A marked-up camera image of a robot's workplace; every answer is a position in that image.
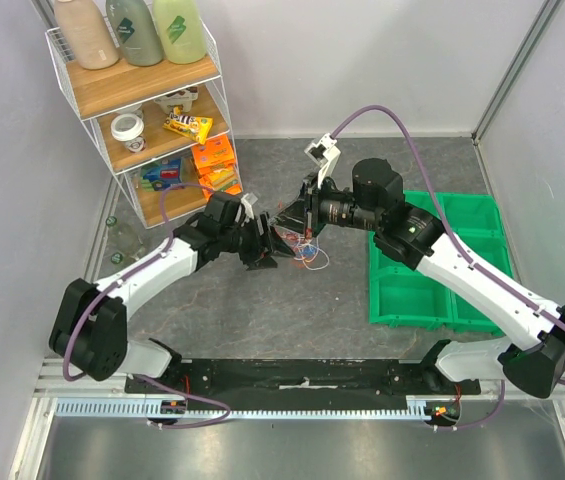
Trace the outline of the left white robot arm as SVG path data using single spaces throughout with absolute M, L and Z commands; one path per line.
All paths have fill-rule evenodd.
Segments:
M 94 283 L 78 278 L 68 285 L 49 338 L 51 350 L 63 359 L 64 378 L 144 375 L 160 393 L 177 389 L 179 354 L 158 340 L 130 340 L 128 321 L 168 286 L 223 253 L 237 255 L 250 270 L 274 268 L 276 257 L 295 255 L 267 213 L 253 214 L 244 198 L 213 194 L 203 211 L 132 265 Z

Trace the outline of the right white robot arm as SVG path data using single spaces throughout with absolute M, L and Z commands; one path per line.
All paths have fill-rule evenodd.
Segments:
M 546 399 L 565 372 L 565 304 L 517 283 L 468 250 L 442 217 L 405 199 L 403 179 L 379 158 L 359 161 L 352 186 L 340 190 L 324 172 L 307 175 L 298 196 L 274 217 L 277 225 L 315 238 L 327 225 L 373 232 L 389 259 L 439 282 L 488 317 L 501 339 L 440 341 L 420 368 L 429 392 L 465 380 L 507 380 Z

